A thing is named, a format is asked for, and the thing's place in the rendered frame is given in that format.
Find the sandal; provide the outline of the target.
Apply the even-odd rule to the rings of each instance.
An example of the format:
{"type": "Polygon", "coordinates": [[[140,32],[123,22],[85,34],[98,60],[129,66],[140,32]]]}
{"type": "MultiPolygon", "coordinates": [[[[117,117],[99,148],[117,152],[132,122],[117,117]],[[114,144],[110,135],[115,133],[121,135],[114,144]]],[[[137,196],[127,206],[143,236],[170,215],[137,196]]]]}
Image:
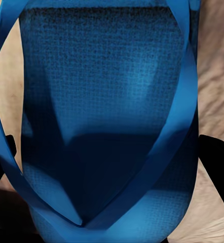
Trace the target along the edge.
{"type": "Polygon", "coordinates": [[[184,218],[199,159],[201,0],[3,0],[19,18],[21,172],[0,164],[46,243],[161,243],[184,218]]]}

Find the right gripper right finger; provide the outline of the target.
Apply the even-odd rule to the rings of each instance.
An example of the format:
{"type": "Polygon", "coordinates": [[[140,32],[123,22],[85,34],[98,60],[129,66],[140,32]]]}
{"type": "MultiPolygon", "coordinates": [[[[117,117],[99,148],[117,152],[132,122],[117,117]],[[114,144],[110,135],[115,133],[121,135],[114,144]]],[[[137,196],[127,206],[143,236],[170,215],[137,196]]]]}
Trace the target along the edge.
{"type": "Polygon", "coordinates": [[[224,202],[224,141],[199,135],[199,158],[224,202]]]}

